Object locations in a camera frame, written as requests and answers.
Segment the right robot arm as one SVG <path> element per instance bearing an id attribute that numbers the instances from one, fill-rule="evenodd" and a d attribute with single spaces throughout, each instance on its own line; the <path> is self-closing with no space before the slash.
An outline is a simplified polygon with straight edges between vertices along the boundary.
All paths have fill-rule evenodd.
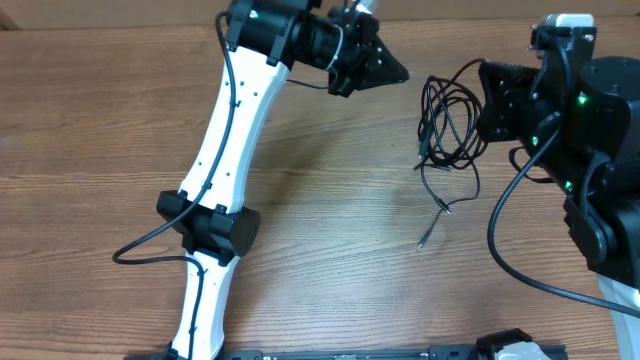
<path id="1" fill-rule="evenodd" d="M 487 230 L 496 263 L 544 292 L 610 310 L 619 355 L 639 356 L 639 62 L 629 57 L 550 55 L 540 68 L 486 62 L 487 142 L 519 141 L 530 159 L 494 207 Z M 545 284 L 498 253 L 495 230 L 506 200 L 538 166 L 565 193 L 568 233 L 598 276 L 594 298 Z"/>

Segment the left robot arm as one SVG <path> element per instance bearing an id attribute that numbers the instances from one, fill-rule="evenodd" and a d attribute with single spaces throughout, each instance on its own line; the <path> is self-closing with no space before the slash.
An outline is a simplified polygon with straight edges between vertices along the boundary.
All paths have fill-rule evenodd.
<path id="1" fill-rule="evenodd" d="M 313 13 L 315 1 L 234 1 L 221 15 L 224 70 L 198 155 L 158 213 L 182 236 L 187 284 L 181 322 L 165 359 L 216 359 L 234 270 L 255 241 L 261 217 L 244 205 L 249 167 L 272 105 L 295 63 L 328 74 L 327 91 L 402 83 L 407 70 L 378 36 L 374 1 Z"/>

